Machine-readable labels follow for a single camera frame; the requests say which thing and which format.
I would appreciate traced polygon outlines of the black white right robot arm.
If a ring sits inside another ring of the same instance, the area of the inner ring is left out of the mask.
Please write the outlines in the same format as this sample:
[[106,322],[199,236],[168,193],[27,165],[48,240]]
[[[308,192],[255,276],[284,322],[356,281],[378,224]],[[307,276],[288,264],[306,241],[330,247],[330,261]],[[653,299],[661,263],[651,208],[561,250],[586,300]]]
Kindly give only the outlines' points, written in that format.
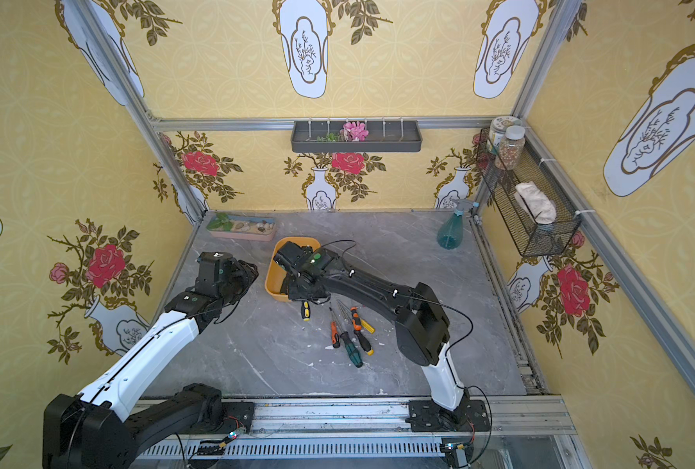
[[358,269],[327,247],[313,249],[296,242],[277,248],[273,262],[286,272],[291,300],[322,303],[337,294],[392,322],[399,351],[422,368],[433,402],[449,412],[460,406],[465,391],[448,357],[450,320],[430,286],[392,283]]

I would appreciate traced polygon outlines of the large orange black screwdriver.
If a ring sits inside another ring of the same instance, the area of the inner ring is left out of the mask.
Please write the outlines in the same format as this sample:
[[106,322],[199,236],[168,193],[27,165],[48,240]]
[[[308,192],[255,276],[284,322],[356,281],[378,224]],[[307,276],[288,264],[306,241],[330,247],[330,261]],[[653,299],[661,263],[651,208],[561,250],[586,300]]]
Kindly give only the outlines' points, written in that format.
[[357,338],[362,350],[368,355],[374,355],[375,351],[368,338],[363,334],[363,322],[355,307],[349,308],[350,319],[353,325],[354,335]]

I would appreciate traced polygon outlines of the black yellow small screwdriver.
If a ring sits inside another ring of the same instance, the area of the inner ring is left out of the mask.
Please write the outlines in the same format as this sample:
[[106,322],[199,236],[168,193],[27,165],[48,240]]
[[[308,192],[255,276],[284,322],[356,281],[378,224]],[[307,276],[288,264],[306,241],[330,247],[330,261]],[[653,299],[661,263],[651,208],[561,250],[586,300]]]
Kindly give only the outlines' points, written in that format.
[[305,322],[311,319],[311,307],[308,301],[302,301],[300,304],[300,315]]

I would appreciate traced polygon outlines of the yellow plastic storage box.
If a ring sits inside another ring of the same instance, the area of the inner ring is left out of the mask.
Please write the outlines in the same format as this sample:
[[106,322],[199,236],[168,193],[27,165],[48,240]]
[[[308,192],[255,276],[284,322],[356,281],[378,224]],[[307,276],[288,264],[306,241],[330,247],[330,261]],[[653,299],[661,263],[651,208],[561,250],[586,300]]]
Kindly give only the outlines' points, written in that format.
[[[318,242],[316,238],[309,238],[308,236],[286,236],[286,238],[282,238],[282,240],[277,242],[273,250],[273,255],[275,255],[286,242],[294,242],[299,246],[309,246],[313,249],[318,249],[320,247],[320,242]],[[271,258],[264,286],[266,292],[276,301],[290,301],[288,294],[281,292],[286,277],[287,272],[274,261],[274,258]]]

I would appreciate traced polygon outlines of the yellow handle screwdriver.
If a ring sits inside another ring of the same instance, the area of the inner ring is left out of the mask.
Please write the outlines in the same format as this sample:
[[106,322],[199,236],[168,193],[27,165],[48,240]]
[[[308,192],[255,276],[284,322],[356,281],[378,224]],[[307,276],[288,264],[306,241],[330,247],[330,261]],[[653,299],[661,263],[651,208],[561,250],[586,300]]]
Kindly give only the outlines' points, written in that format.
[[370,334],[375,332],[375,329],[358,314],[357,307],[347,307],[347,305],[343,304],[341,300],[338,301],[338,304],[341,306],[341,308],[343,308],[343,310],[345,310],[345,312],[349,312],[351,315],[351,322],[353,322],[353,324],[360,324],[360,327],[367,330]]

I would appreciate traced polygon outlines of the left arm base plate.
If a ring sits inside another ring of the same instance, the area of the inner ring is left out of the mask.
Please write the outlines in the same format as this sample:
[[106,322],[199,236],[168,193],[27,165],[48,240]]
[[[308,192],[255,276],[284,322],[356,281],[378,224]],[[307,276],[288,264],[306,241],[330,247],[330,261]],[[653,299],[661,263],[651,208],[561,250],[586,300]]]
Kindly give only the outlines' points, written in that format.
[[248,434],[252,430],[255,403],[244,401],[214,404],[209,414],[208,431],[213,434],[228,434],[239,431]]

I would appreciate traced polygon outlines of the small orange black screwdriver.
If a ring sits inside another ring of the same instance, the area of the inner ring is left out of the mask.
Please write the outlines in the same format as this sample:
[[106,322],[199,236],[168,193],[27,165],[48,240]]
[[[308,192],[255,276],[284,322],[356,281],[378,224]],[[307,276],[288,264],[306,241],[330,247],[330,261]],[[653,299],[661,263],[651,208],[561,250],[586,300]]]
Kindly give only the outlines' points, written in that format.
[[333,348],[339,349],[341,347],[341,343],[339,343],[339,329],[334,320],[330,322],[330,337]]

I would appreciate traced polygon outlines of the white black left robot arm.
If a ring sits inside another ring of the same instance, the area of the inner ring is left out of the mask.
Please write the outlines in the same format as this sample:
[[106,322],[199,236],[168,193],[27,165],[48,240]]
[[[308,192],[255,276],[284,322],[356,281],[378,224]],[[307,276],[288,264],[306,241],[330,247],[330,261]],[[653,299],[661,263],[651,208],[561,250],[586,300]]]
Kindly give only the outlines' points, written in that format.
[[74,396],[60,394],[44,412],[45,468],[128,468],[171,435],[234,423],[249,429],[250,402],[226,406],[220,390],[182,388],[141,412],[134,407],[172,359],[226,307],[236,308],[257,280],[257,266],[226,252],[204,252],[192,287],[173,298],[154,326],[113,367]]

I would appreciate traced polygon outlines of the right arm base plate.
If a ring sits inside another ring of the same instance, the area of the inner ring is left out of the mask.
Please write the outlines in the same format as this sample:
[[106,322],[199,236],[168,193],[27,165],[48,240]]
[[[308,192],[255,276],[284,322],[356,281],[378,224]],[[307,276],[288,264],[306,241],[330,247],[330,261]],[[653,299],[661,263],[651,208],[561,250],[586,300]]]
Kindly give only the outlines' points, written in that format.
[[433,401],[411,401],[405,422],[413,432],[487,432],[491,414],[482,400],[462,399],[456,410],[446,410]]

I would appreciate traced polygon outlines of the green black screwdriver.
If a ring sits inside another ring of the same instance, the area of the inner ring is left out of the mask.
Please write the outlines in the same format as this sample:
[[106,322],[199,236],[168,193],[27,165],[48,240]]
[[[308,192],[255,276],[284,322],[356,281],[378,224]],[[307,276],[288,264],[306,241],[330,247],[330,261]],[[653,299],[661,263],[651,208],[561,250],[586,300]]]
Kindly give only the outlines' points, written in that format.
[[360,369],[361,367],[363,367],[363,361],[360,357],[359,351],[356,349],[354,343],[349,338],[348,333],[341,327],[341,324],[339,323],[339,319],[337,317],[337,313],[334,311],[333,308],[330,308],[330,312],[331,312],[333,319],[335,320],[335,323],[336,323],[336,328],[337,328],[339,340],[341,340],[341,343],[343,343],[343,346],[345,346],[345,351],[347,351],[347,355],[348,355],[351,363],[357,369]]

